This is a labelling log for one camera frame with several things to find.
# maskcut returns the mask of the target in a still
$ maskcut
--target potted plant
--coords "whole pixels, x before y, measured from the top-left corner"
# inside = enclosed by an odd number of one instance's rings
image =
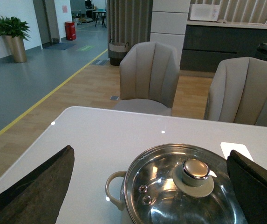
[[[0,36],[5,36],[14,61],[18,63],[27,61],[25,46],[23,43],[23,39],[28,41],[27,37],[30,37],[27,34],[30,28],[27,24],[28,23],[26,21],[22,22],[15,16],[11,18],[4,18],[3,16],[0,17]]]

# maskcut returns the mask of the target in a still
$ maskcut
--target gold planter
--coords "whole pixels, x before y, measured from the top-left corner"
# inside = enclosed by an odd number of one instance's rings
[[[9,45],[13,59],[17,63],[22,63],[27,61],[25,46],[23,44],[23,39],[20,36],[13,37],[5,36],[5,39]]]

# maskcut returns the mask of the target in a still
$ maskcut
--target dark cabinet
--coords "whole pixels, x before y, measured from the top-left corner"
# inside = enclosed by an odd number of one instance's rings
[[[267,29],[187,25],[180,68],[215,72],[218,64],[234,57],[254,57]]]

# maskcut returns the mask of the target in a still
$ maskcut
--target white card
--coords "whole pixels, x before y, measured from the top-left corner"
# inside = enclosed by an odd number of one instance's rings
[[[222,149],[223,155],[225,156],[225,159],[227,159],[232,150],[236,150],[238,153],[241,153],[242,155],[253,161],[253,158],[251,157],[248,149],[243,144],[221,142],[220,147]]]

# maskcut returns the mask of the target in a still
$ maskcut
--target red trash bin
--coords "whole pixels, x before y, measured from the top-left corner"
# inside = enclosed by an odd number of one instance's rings
[[[76,39],[74,22],[65,22],[66,39],[72,41]]]

